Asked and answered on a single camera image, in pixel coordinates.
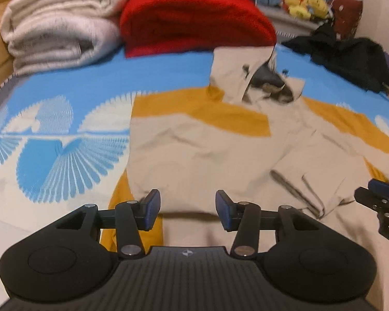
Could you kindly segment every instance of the mattress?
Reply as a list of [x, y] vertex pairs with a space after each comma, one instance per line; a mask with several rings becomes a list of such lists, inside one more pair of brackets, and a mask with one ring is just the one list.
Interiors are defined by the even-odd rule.
[[[139, 94], [204, 87], [209, 52], [125, 59], [12, 78], [0, 88], [0, 254], [81, 205], [108, 207], [127, 165]], [[309, 98], [365, 114], [389, 136], [389, 99], [363, 91], [285, 47], [277, 67]], [[6, 294], [0, 282], [0, 304]]]

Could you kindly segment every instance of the red blanket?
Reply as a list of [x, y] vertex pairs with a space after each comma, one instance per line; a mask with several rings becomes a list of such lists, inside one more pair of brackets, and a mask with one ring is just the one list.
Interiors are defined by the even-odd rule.
[[120, 28], [127, 57], [277, 41], [250, 0], [129, 0]]

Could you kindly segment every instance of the black cloth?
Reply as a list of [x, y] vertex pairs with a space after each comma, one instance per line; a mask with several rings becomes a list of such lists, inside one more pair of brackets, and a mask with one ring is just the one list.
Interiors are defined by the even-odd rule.
[[337, 41], [329, 24], [314, 31], [312, 36], [298, 36], [282, 43], [299, 54], [342, 76], [362, 89], [376, 93], [389, 87], [389, 67], [383, 48], [369, 38]]

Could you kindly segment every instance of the bed sheet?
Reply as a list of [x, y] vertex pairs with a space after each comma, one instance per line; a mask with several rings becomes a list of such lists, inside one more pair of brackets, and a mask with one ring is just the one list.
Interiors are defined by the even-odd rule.
[[[306, 81], [305, 96], [364, 113], [389, 135], [386, 95], [365, 92], [281, 45], [277, 54], [279, 71]], [[119, 51], [96, 65], [3, 87], [0, 238], [14, 243], [88, 202], [106, 209], [127, 164], [135, 96], [204, 87], [212, 61], [212, 53], [125, 59]], [[0, 253], [10, 243], [0, 243]]]

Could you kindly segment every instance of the red bag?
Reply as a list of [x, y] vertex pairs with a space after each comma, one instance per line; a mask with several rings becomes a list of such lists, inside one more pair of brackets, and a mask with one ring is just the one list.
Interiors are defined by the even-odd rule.
[[334, 11], [334, 30], [340, 39], [354, 37], [363, 12], [363, 1], [332, 0]]
[[127, 57], [277, 42], [250, 0], [129, 0], [120, 29]]

